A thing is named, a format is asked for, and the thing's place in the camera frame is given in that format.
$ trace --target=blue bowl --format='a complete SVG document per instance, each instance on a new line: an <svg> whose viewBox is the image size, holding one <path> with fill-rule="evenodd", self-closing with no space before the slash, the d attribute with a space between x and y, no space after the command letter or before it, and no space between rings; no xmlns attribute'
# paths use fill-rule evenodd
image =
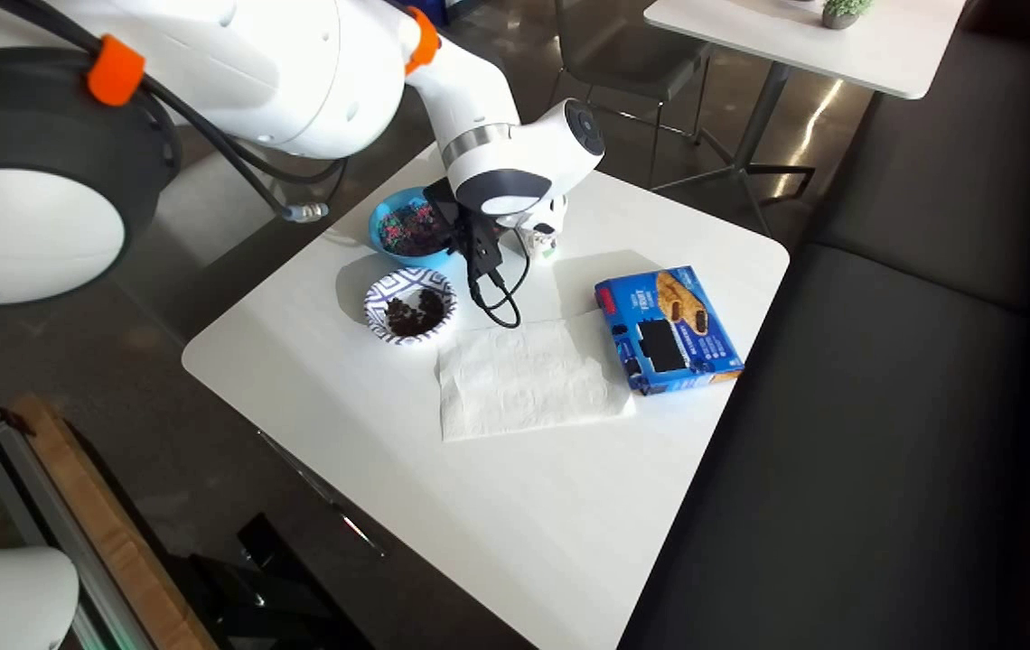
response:
<svg viewBox="0 0 1030 650"><path fill-rule="evenodd" d="M448 246L435 249L435 254L425 254L425 257L404 257L404 254L396 254L382 246L382 229L396 222L396 217L404 217L404 213L416 213L416 211L427 211L427 192L420 187L404 187L382 204L374 207L370 213L370 246L375 254L386 254L390 261L398 261L403 266L443 266L451 254Z"/></svg>

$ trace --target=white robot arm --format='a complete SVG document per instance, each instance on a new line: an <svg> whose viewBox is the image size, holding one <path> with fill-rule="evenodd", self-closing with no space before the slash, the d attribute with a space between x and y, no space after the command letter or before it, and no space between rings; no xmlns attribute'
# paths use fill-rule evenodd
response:
<svg viewBox="0 0 1030 650"><path fill-rule="evenodd" d="M510 83L497 66L443 40L416 16L386 0L46 5L97 35L113 32L131 42L146 56L149 75L181 95L223 133L305 160L343 160L374 146L396 121L409 83L435 122L448 187L472 213L502 223L528 223L543 211L563 207L563 196L605 160L605 140L585 107L562 100L538 122L520 122ZM0 11L0 46L25 42L57 46L57 40ZM104 272L119 249L104 246L96 257L108 261L92 261L89 266ZM69 264L69 277L57 286L0 288L0 304L85 286L89 272L79 275L78 266Z"/></svg>

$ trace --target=orange part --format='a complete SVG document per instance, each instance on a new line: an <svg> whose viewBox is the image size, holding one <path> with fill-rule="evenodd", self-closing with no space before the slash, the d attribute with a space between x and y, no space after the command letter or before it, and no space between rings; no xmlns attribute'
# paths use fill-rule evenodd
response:
<svg viewBox="0 0 1030 650"><path fill-rule="evenodd" d="M89 92L108 107L122 107L146 83L146 56L115 35L101 40L101 56L89 69Z"/></svg>
<svg viewBox="0 0 1030 650"><path fill-rule="evenodd" d="M443 50L439 27L420 7L409 7L409 16L420 27L420 40L416 40L416 50L404 60L404 75L411 75L420 66L429 66L439 58L439 50Z"/></svg>

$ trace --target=blue package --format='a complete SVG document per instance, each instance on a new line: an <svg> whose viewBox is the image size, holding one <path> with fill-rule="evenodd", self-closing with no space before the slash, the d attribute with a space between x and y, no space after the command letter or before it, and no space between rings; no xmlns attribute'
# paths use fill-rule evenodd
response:
<svg viewBox="0 0 1030 650"><path fill-rule="evenodd" d="M598 304L637 394L673 394L743 371L693 266L608 277L598 286Z"/></svg>

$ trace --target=small bowl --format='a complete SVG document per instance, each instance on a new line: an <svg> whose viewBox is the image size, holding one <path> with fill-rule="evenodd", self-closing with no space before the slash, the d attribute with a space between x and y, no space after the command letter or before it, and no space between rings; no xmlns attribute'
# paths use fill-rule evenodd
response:
<svg viewBox="0 0 1030 650"><path fill-rule="evenodd" d="M390 246L390 240L403 240L403 234L411 234L411 240L443 240L443 234L448 240L451 234L451 223L429 207L427 192L420 187L396 192L390 200L374 207L370 246L375 254L386 254L403 266L443 266L451 257L448 241L429 254L403 254L398 246Z"/></svg>
<svg viewBox="0 0 1030 650"><path fill-rule="evenodd" d="M427 300L439 300L435 311L443 311L443 319L435 313L439 323L420 326L420 319L429 319ZM444 275L427 272L427 266L403 266L403 272L374 283L370 296L367 296L370 328L396 347L435 341L444 328L444 323L451 319L451 306L455 306L451 286L444 283Z"/></svg>

